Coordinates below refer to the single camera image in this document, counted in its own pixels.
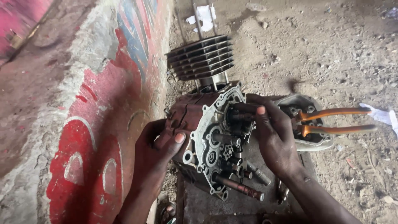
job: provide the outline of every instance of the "pliers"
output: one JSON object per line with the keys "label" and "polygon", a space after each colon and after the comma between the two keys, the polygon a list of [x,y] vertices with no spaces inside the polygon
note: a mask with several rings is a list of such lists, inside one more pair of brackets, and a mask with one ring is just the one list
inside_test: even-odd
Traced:
{"label": "pliers", "polygon": [[376,131],[377,127],[374,124],[343,127],[343,128],[326,128],[323,126],[310,126],[303,125],[301,122],[318,119],[321,117],[338,115],[338,114],[369,114],[371,113],[370,108],[356,107],[356,108],[333,108],[320,111],[314,111],[312,113],[303,113],[302,110],[297,111],[297,115],[292,118],[293,129],[301,132],[301,135],[305,137],[309,133],[316,134],[350,134],[350,133],[362,133]]}

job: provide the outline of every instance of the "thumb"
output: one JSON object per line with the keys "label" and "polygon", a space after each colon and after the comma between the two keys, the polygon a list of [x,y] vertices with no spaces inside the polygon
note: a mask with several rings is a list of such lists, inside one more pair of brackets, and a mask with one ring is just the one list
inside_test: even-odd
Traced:
{"label": "thumb", "polygon": [[170,138],[166,142],[166,144],[164,144],[161,150],[162,152],[164,152],[161,163],[167,164],[172,159],[172,157],[178,153],[184,141],[184,133],[177,133],[173,138]]}
{"label": "thumb", "polygon": [[257,127],[260,131],[260,134],[263,137],[269,136],[269,135],[275,133],[275,130],[270,123],[268,113],[264,106],[257,107],[256,122],[257,122]]}

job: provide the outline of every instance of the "dusty ground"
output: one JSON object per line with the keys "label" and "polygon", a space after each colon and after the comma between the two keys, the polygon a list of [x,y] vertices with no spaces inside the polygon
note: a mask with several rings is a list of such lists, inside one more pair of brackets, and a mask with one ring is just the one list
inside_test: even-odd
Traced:
{"label": "dusty ground", "polygon": [[[318,99],[324,108],[353,107],[363,102],[398,112],[398,20],[383,17],[398,3],[253,0],[267,10],[251,12],[245,7],[248,2],[214,2],[218,32],[230,35],[234,43],[235,67],[229,78],[241,80],[245,92],[286,95],[286,81],[296,79],[300,81],[296,91]],[[192,15],[190,1],[177,0],[176,6],[181,18]],[[263,22],[268,23],[265,29]],[[184,22],[183,27],[189,41],[198,40],[192,31],[194,25]],[[170,34],[170,48],[181,46],[176,21]],[[193,83],[176,82],[172,74],[168,83],[168,107],[176,96],[193,88]],[[398,200],[398,143],[391,126],[369,116],[335,116],[326,122],[330,126],[379,127],[375,133],[335,138],[342,151],[335,147],[312,153],[312,158],[322,186],[362,222],[396,222],[398,206],[381,200],[386,195]],[[171,200],[175,199],[175,180],[170,171],[164,190]]]}

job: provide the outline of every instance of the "human hand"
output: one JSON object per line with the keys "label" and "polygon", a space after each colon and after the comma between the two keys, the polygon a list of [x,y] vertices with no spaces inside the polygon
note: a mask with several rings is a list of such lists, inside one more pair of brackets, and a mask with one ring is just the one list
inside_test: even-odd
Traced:
{"label": "human hand", "polygon": [[260,104],[256,111],[259,149],[267,167],[280,179],[301,167],[291,119],[269,98],[247,94],[248,102]]}
{"label": "human hand", "polygon": [[156,149],[154,141],[163,131],[165,122],[166,119],[149,122],[135,144],[133,185],[141,184],[141,188],[155,191],[156,196],[162,189],[168,162],[185,140],[184,133],[177,133],[161,149]]}

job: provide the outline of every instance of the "fingernail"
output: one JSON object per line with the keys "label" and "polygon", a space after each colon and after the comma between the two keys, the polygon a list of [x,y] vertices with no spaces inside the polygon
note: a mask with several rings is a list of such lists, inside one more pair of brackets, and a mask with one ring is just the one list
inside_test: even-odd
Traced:
{"label": "fingernail", "polygon": [[182,143],[182,142],[185,140],[185,135],[183,135],[183,134],[181,134],[181,133],[178,133],[178,134],[176,134],[176,136],[174,137],[174,140],[175,140],[177,143]]}
{"label": "fingernail", "polygon": [[260,115],[265,114],[265,107],[263,107],[263,106],[257,107],[257,114],[260,114]]}

